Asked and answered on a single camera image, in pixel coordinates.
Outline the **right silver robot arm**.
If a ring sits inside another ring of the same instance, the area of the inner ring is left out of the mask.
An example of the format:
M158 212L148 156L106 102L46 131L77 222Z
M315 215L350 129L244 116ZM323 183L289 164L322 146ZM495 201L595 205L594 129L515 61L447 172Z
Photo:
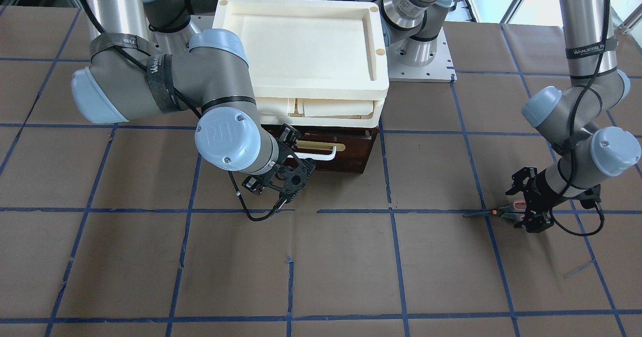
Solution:
M241 40L223 29L191 31L191 0L79 0L97 35L90 66L71 80L76 106L95 124L190 109L195 145L231 176L247 174L255 195L278 191L270 213L305 188L315 161L295 154L301 134L283 124L273 137L260 124Z

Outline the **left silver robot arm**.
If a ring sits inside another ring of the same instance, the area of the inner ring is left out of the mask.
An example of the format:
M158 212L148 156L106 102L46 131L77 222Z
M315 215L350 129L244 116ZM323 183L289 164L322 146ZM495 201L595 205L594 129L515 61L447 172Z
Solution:
M525 209L514 227L528 233L555 225L553 208L568 200L580 200L602 217L601 182L640 159L640 144L633 134L594 122L630 90L629 78L617 67L610 0L560 0L560 9L571 86L565 91L546 87L521 110L559 159L543 171L524 167L515 172L507 191L507 195L523 194Z

